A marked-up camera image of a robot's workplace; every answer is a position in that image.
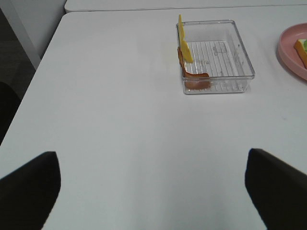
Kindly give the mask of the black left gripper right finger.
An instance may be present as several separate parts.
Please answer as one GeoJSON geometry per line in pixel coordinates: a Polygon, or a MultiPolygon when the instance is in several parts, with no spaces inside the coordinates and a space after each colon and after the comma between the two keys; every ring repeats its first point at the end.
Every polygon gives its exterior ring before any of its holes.
{"type": "Polygon", "coordinates": [[[269,230],[307,228],[307,176],[262,149],[250,149],[245,187],[269,230]]]}

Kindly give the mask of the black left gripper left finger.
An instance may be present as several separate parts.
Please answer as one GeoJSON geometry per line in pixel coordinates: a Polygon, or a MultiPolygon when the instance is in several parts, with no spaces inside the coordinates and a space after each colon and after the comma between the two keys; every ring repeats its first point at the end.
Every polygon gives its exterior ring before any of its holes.
{"type": "Polygon", "coordinates": [[[0,180],[0,228],[40,230],[60,191],[56,152],[33,158],[0,180]]]}

